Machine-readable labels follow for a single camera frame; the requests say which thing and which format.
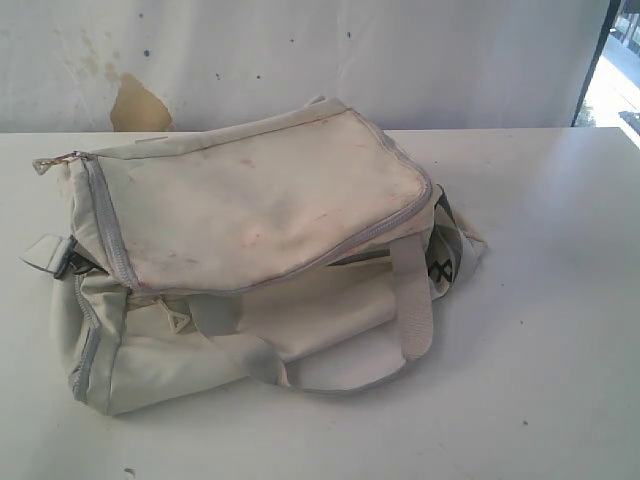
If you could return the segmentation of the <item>white fabric duffel bag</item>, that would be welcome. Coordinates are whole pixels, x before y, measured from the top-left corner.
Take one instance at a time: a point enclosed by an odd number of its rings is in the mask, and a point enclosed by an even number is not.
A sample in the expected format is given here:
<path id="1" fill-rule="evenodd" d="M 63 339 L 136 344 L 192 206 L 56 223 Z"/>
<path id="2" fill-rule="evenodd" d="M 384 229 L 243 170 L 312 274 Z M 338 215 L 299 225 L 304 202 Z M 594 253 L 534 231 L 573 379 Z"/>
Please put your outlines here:
<path id="1" fill-rule="evenodd" d="M 275 117 L 40 158 L 67 236 L 53 277 L 74 398 L 118 415 L 245 377 L 350 393 L 430 349 L 433 303 L 485 240 L 393 139 L 337 99 Z"/>

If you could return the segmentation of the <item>black window frame post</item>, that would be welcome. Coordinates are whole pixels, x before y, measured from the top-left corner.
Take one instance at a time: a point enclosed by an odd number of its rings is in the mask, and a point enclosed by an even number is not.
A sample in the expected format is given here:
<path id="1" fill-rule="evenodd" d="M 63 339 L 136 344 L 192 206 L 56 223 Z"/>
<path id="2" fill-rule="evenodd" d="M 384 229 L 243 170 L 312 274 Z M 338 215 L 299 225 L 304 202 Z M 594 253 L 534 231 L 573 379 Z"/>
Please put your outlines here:
<path id="1" fill-rule="evenodd" d="M 597 37 L 597 42 L 596 42 L 596 46 L 594 49 L 594 53 L 592 55 L 586 76 L 584 78 L 581 90 L 580 90 L 580 94 L 576 103 L 576 108 L 574 110 L 574 114 L 573 114 L 573 118 L 572 118 L 572 122 L 571 122 L 571 127 L 575 127 L 576 126 L 576 122 L 579 116 L 579 113 L 581 111 L 584 99 L 586 97 L 586 93 L 588 91 L 588 88 L 591 84 L 597 63 L 599 61 L 599 58 L 604 50 L 605 44 L 607 42 L 607 39 L 609 37 L 609 33 L 610 33 L 610 29 L 613 27 L 614 23 L 615 23 L 615 19 L 618 15 L 618 11 L 619 8 L 621 7 L 621 4 L 623 3 L 622 0 L 609 0 L 608 1 L 608 8 L 606 10 L 606 15 L 604 17 L 603 23 L 601 25 L 598 37 Z"/>

